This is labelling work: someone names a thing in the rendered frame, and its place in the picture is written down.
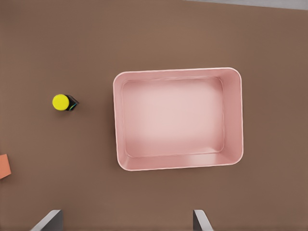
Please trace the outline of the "yellow button with black base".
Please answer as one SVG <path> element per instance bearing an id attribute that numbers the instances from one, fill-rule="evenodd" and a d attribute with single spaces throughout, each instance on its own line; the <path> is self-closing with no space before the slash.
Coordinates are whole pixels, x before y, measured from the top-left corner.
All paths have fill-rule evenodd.
<path id="1" fill-rule="evenodd" d="M 53 107 L 58 111 L 73 111 L 79 102 L 71 95 L 58 94 L 52 100 Z"/>

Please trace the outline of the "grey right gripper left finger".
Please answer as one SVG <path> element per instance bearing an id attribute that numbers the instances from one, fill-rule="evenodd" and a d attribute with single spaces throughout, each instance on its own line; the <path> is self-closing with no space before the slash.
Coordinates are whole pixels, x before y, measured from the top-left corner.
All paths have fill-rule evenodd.
<path id="1" fill-rule="evenodd" d="M 50 211 L 30 231 L 63 231 L 62 210 Z"/>

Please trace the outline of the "pink storage box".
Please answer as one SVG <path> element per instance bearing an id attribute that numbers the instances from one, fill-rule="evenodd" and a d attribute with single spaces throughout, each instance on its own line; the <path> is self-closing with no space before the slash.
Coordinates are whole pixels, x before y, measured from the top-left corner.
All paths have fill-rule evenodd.
<path id="1" fill-rule="evenodd" d="M 229 166 L 243 157 L 242 78 L 234 68 L 122 72 L 113 101 L 124 170 Z"/>

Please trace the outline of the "orange flat block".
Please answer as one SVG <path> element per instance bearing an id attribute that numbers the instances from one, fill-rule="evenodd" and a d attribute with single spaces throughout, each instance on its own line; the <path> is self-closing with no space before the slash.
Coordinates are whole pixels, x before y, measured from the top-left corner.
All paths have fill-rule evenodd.
<path id="1" fill-rule="evenodd" d="M 11 173 L 7 154 L 0 155 L 0 179 L 9 176 Z"/>

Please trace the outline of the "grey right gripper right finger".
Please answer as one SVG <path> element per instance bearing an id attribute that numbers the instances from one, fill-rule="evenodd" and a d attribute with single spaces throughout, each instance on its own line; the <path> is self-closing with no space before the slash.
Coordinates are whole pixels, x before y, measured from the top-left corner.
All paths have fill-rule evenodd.
<path id="1" fill-rule="evenodd" d="M 193 211 L 193 231 L 214 231 L 203 210 Z"/>

